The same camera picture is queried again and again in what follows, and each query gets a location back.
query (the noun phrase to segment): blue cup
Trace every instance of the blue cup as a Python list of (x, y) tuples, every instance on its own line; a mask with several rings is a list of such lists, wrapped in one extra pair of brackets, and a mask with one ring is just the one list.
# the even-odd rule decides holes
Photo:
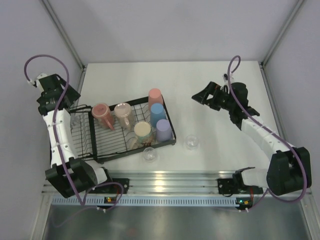
[(160, 103), (154, 103), (150, 109), (150, 124), (152, 127), (157, 127), (157, 122), (161, 119), (166, 119), (165, 108)]

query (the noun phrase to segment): black wire rack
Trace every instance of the black wire rack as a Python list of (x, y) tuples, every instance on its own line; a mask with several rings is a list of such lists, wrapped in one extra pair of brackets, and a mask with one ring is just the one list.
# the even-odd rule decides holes
[[(135, 124), (138, 122), (150, 123), (150, 112), (148, 107), (148, 97), (142, 97), (136, 100), (127, 101), (131, 105), (134, 114)], [(110, 106), (111, 114), (115, 122), (114, 130), (102, 127), (98, 120), (91, 113), (92, 107), (79, 105), (70, 110), (71, 113), (71, 135), (74, 147), (78, 157), (85, 160), (95, 160), (98, 163), (105, 163), (111, 160), (122, 158), (128, 155), (142, 152), (150, 146), (142, 146), (132, 149), (132, 141), (135, 140), (135, 132), (124, 129), (120, 126), (114, 115), (116, 105)], [(166, 104), (163, 104), (166, 118), (169, 120), (172, 129), (173, 138), (165, 142), (154, 142), (151, 147), (159, 148), (176, 143), (176, 133), (170, 120)], [(156, 134), (156, 129), (151, 127), (152, 132)]]

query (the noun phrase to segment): white table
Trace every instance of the white table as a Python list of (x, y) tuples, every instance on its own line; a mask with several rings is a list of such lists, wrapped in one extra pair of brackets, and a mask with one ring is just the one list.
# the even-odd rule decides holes
[[(90, 63), (87, 67), (79, 104), (117, 103), (148, 96), (159, 88), (176, 132), (177, 142), (157, 148), (159, 160), (145, 163), (141, 153), (106, 162), (111, 171), (233, 171), (245, 167), (268, 168), (260, 148), (242, 133), (226, 110), (215, 111), (200, 105), (191, 96), (210, 81), (223, 83), (229, 62), (138, 62)], [(234, 73), (237, 82), (248, 88), (249, 105), (272, 129), (276, 123), (257, 61), (243, 61)], [(184, 146), (186, 136), (200, 139), (198, 149)]]

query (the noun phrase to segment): orange cup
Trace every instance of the orange cup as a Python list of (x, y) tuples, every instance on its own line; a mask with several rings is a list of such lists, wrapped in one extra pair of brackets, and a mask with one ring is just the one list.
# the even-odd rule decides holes
[(162, 104), (164, 105), (164, 99), (162, 98), (161, 91), (158, 88), (152, 88), (149, 91), (149, 98), (148, 98), (148, 107), (149, 111), (153, 104)]
[(95, 105), (92, 110), (92, 115), (98, 119), (99, 123), (107, 128), (111, 129), (112, 131), (115, 130), (113, 124), (115, 123), (114, 117), (111, 115), (110, 108), (105, 103), (98, 103)]

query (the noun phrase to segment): white wall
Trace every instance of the white wall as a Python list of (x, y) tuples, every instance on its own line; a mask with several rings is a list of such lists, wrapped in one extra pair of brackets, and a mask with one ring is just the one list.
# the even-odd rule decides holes
[(262, 61), (296, 0), (50, 0), (85, 64)]
[(311, 154), (320, 207), (320, 1), (307, 0), (267, 65), (288, 139)]
[[(40, 92), (27, 84), (24, 63), (54, 55), (66, 63), (73, 85), (80, 69), (38, 0), (0, 1), (0, 33), (0, 239), (22, 240), (29, 239), (50, 161)], [(30, 77), (41, 72), (66, 76), (52, 59), (30, 64)]]

